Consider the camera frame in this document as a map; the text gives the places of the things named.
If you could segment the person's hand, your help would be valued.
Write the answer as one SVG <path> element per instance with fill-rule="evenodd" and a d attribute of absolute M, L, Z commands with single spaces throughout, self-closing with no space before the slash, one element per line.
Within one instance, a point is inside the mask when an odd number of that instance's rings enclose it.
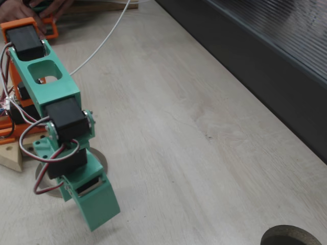
<path fill-rule="evenodd" d="M 46 33 L 46 26 L 42 20 L 49 15 L 53 15 L 53 20 L 57 21 L 74 3 L 73 0 L 50 1 L 49 5 L 39 14 L 37 14 L 34 11 L 34 8 L 42 2 L 44 1 L 1 1 L 1 23 L 32 17 L 36 21 L 39 28 L 39 35 L 42 36 Z"/>

